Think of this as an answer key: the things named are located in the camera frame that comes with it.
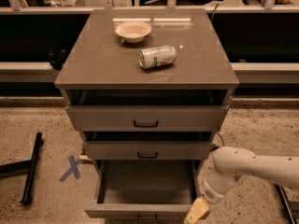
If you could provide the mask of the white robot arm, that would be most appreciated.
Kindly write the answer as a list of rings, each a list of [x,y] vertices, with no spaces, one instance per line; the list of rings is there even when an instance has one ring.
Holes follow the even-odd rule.
[[[298,202],[290,203],[284,188],[299,190],[299,158],[290,156],[258,156],[244,148],[219,147],[212,156],[213,168],[199,185],[200,196],[193,202],[184,224],[196,224],[211,204],[246,176],[255,176],[276,185],[290,224],[297,224],[294,212]]]

